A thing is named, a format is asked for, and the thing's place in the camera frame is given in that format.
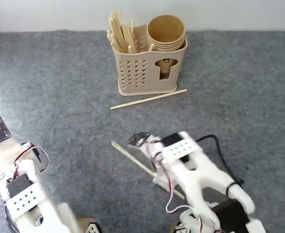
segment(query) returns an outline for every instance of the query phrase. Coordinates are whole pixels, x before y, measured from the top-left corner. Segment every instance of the white wall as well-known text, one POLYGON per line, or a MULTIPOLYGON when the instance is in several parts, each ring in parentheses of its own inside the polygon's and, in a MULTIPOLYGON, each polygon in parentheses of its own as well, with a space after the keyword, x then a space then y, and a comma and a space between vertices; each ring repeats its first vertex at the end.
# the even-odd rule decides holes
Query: white wall
POLYGON ((106 30, 115 9, 136 24, 172 14, 188 30, 285 30, 285 0, 0 0, 0 31, 106 30))

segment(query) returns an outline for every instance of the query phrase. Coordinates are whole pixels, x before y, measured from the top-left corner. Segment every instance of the paper cup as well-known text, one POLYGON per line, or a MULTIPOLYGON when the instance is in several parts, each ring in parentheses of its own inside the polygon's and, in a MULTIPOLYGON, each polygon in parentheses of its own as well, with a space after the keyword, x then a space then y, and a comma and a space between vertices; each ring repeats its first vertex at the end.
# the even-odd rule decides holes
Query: paper cup
POLYGON ((147 26, 147 35, 155 45, 178 43, 185 36, 186 29, 182 21, 170 15, 154 18, 147 26))
POLYGON ((177 50, 178 48, 180 48, 183 44, 184 44, 184 40, 183 41, 180 41, 178 44, 176 45, 173 45, 173 46, 167 46, 167 47, 162 47, 162 46, 158 46, 158 45, 155 45, 153 42, 150 42, 149 41, 149 44, 154 44, 154 50, 157 50, 157 51, 175 51, 177 50))

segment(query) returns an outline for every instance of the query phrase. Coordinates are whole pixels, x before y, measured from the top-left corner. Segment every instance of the utensil holder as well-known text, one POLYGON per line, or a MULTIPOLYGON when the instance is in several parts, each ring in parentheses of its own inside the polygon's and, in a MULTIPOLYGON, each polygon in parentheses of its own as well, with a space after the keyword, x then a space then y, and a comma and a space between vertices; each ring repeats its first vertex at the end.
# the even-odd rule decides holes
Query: utensil holder
POLYGON ((184 44, 176 51, 148 51, 147 25, 134 27, 133 36, 138 53, 119 53, 114 50, 118 72, 119 93, 123 96, 169 93, 177 89, 177 79, 186 48, 184 44), (161 74, 156 62, 175 59, 169 74, 161 74))

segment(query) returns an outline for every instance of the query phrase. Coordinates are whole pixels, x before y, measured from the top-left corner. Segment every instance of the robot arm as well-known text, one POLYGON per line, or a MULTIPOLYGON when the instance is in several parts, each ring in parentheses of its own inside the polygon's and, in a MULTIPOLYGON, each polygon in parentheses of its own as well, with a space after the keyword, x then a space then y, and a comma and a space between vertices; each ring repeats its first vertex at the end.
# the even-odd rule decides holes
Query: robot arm
POLYGON ((222 229, 232 233, 265 233, 259 220, 248 218, 254 211, 252 199, 227 173, 210 161, 188 133, 174 133, 163 139, 139 133, 130 138, 129 144, 139 148, 153 162, 157 170, 154 183, 167 191, 175 185, 182 188, 191 206, 180 218, 187 229, 197 232, 202 222, 204 227, 200 233, 222 229), (210 208, 202 195, 206 187, 227 195, 229 200, 210 208))
POLYGON ((15 141, 0 117, 0 198, 6 211, 20 233, 82 233, 70 207, 55 205, 43 188, 39 174, 48 163, 41 169, 37 148, 15 141))

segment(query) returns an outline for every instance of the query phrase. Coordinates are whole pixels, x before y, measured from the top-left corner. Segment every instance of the perforated bracket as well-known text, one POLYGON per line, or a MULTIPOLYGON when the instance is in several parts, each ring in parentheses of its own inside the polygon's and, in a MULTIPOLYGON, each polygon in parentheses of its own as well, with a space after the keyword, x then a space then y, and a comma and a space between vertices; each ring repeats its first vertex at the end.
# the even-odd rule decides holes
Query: perforated bracket
POLYGON ((47 196, 39 183, 34 183, 6 202, 13 221, 38 205, 47 196))
POLYGON ((177 159, 180 159, 198 149, 200 149, 199 145, 189 137, 163 148, 162 156, 167 163, 172 164, 177 159))

